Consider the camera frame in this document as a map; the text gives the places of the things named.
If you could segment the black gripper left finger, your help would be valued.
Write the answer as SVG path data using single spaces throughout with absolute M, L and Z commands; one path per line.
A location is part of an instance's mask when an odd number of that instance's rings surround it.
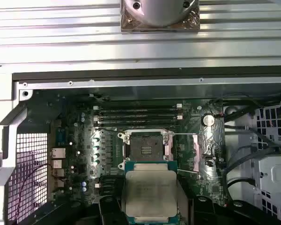
M 111 195 L 101 196 L 97 203 L 89 206 L 67 202 L 37 215 L 31 225 L 126 225 L 126 214 L 117 199 Z

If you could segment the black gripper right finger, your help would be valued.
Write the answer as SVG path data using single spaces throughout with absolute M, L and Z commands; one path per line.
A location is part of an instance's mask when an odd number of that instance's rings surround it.
M 188 202 L 190 225 L 281 225 L 281 220 L 242 200 L 220 206 L 209 198 L 196 196 Z

